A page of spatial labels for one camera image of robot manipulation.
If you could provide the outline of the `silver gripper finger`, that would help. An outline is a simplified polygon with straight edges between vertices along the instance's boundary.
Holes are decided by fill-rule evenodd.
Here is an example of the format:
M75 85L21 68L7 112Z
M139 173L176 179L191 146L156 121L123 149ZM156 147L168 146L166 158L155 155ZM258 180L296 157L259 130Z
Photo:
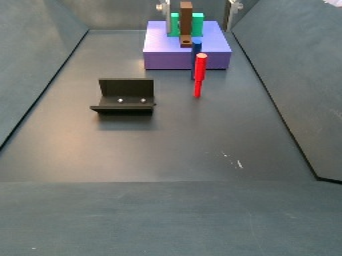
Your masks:
M240 0L227 0L226 30L231 29L234 15L243 9Z
M166 31L171 32L171 0L159 0L156 10L160 11L166 17Z

